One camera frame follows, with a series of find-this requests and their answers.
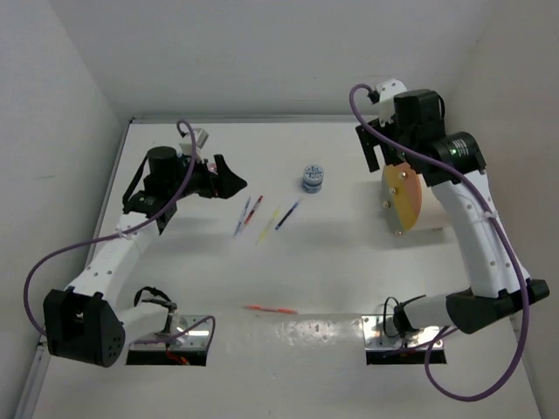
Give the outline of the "round drawer organizer box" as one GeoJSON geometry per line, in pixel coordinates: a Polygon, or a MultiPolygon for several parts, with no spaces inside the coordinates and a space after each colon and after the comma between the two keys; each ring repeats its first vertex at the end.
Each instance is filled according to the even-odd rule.
{"type": "Polygon", "coordinates": [[[388,229],[397,236],[450,225],[442,205],[409,163],[383,167],[379,196],[388,229]]]}

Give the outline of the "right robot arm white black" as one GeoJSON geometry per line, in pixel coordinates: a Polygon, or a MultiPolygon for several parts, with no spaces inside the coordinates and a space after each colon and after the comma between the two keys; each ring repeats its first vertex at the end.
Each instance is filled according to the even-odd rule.
{"type": "Polygon", "coordinates": [[[401,338],[428,326],[455,326],[472,334],[549,296],[545,280],[532,278],[507,240],[489,190],[485,159],[475,138],[445,131],[445,102],[429,89],[390,98],[389,121],[362,120],[356,132],[369,166],[406,162],[449,216],[466,268],[462,292],[425,295],[398,304],[387,321],[401,338]]]}

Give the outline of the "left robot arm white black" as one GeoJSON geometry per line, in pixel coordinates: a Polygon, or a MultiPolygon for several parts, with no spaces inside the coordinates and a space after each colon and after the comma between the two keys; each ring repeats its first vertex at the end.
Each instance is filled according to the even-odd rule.
{"type": "Polygon", "coordinates": [[[164,232],[177,201],[196,194],[229,199],[246,188],[222,155],[217,169],[193,153],[171,147],[151,148],[122,197],[123,213],[115,233],[65,290],[51,290],[43,303],[51,355],[111,367],[132,344],[170,344],[188,333],[178,330],[177,305],[153,287],[149,298],[135,295],[132,307],[116,302],[145,250],[164,232]]]}

